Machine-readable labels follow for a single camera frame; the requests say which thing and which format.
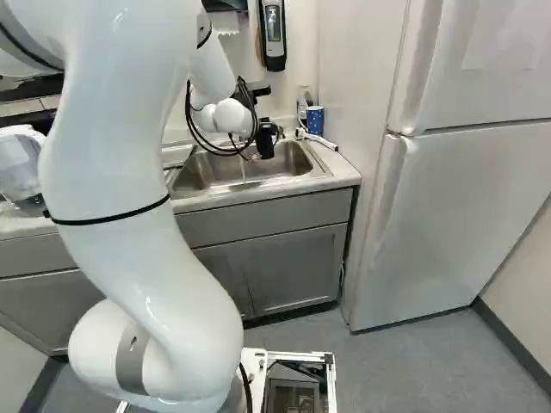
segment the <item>cabinet door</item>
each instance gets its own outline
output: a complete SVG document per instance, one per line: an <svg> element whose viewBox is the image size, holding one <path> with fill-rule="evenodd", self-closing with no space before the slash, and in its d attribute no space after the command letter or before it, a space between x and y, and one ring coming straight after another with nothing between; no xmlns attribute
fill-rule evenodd
<svg viewBox="0 0 551 413"><path fill-rule="evenodd" d="M243 253L238 243L194 250L195 256L226 289L244 319L253 316L251 296L243 273Z"/></svg>
<svg viewBox="0 0 551 413"><path fill-rule="evenodd" d="M242 242L257 316L337 299L346 231L331 225Z"/></svg>
<svg viewBox="0 0 551 413"><path fill-rule="evenodd" d="M80 317L102 299L79 270L0 280L0 312L50 354L67 348Z"/></svg>

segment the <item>refrigerator door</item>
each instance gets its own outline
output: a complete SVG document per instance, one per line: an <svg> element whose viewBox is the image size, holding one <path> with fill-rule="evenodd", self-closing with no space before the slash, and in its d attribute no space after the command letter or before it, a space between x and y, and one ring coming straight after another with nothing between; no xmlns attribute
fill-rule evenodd
<svg viewBox="0 0 551 413"><path fill-rule="evenodd" d="M351 329L471 304L551 192L549 137L551 122L386 136L400 164L379 171Z"/></svg>
<svg viewBox="0 0 551 413"><path fill-rule="evenodd" d="M390 130L551 118L551 2L416 0Z"/></svg>

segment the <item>paper towel dispenser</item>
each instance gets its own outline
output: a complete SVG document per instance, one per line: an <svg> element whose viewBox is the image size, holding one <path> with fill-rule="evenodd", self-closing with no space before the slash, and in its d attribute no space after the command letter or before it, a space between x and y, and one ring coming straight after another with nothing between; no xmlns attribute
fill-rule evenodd
<svg viewBox="0 0 551 413"><path fill-rule="evenodd" d="M203 0L207 12L249 11L247 0Z"/></svg>

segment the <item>blue cup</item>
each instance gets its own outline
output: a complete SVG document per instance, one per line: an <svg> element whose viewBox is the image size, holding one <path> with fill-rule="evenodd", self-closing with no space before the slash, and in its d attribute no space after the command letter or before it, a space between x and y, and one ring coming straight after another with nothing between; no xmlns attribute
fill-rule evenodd
<svg viewBox="0 0 551 413"><path fill-rule="evenodd" d="M306 111L308 133L324 136L324 108L323 106L310 106Z"/></svg>

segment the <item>wire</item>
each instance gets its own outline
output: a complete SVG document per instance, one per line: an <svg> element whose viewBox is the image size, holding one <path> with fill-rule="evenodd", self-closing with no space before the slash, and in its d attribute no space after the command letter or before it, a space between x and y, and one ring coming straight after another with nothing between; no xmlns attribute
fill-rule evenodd
<svg viewBox="0 0 551 413"><path fill-rule="evenodd" d="M239 363L239 371L241 372L241 378L243 379L243 387L245 388L245 398L247 401L247 413L252 413L251 385L249 385L249 378L247 377L247 372L243 367L243 363Z"/></svg>
<svg viewBox="0 0 551 413"><path fill-rule="evenodd" d="M248 157L246 157L245 155L243 155L243 153L242 153L243 151L239 151L238 146L235 144L235 140L233 140L233 133L228 133L227 136L230 139L230 141L232 142L233 147L238 151L238 155L240 157L242 157L245 161L249 162L250 159Z"/></svg>
<svg viewBox="0 0 551 413"><path fill-rule="evenodd" d="M251 99L251 93L247 89L246 81L242 77L238 77L238 91L246 98L246 103L248 104L248 109L251 111L252 115L252 130L251 135L247 139L247 142L242 146L238 147L236 143L233 140L233 136L228 133L228 137L230 138L230 141L232 142L233 149L227 149L227 148L221 148L212 142L209 142L207 138L205 138L197 126L195 125L193 121L193 117L191 114L191 111L193 108L191 107L191 82L188 80L187 82L187 89L186 89L186 102L185 102L185 116L186 116L186 123L188 124L188 129L197 144L204 149L205 151L208 151L216 156L219 157L233 157L236 155L240 155L242 158L248 160L245 156L242 155L242 152L247 149L249 146L252 145L254 142L255 135L258 132L259 122L258 122L258 116L257 111L255 109L254 102Z"/></svg>

